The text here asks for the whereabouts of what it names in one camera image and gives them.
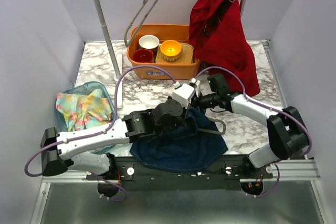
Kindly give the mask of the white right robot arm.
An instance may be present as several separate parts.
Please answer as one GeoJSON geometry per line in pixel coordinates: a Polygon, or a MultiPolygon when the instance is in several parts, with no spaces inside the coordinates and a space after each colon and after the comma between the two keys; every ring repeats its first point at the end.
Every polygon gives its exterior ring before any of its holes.
{"type": "Polygon", "coordinates": [[[242,92],[231,91],[222,74],[207,78],[212,93],[198,94],[192,99],[192,106],[205,112],[216,106],[244,115],[265,126],[269,143],[245,156],[242,163],[233,169],[235,174],[252,178],[260,169],[276,161],[282,161],[310,146],[308,131],[298,110],[271,107],[245,96],[242,92]]]}

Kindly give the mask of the blue denim skirt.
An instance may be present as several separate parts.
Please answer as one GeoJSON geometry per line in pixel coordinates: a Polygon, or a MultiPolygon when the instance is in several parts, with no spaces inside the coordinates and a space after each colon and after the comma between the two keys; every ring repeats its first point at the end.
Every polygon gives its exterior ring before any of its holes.
{"type": "Polygon", "coordinates": [[[184,121],[165,136],[135,142],[130,154],[143,166],[175,173],[196,173],[209,168],[228,147],[215,122],[191,107],[184,121]]]}

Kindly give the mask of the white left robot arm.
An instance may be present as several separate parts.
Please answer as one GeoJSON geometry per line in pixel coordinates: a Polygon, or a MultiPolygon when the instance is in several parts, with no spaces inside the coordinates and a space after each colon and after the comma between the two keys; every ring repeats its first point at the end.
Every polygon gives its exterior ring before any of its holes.
{"type": "Polygon", "coordinates": [[[49,128],[41,141],[42,175],[56,176],[74,169],[112,179],[117,171],[113,159],[108,154],[92,154],[91,150],[150,141],[172,133],[184,125],[190,105],[189,100],[167,99],[153,109],[134,111],[103,126],[75,132],[49,128]]]}

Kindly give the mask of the red skirt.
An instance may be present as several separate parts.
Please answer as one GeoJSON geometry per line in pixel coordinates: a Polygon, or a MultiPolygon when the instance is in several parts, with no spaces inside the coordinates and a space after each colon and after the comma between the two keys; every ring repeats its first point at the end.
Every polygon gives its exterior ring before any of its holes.
{"type": "Polygon", "coordinates": [[[189,43],[194,57],[222,73],[232,91],[260,93],[254,53],[247,43],[238,0],[197,0],[191,10],[189,43]]]}

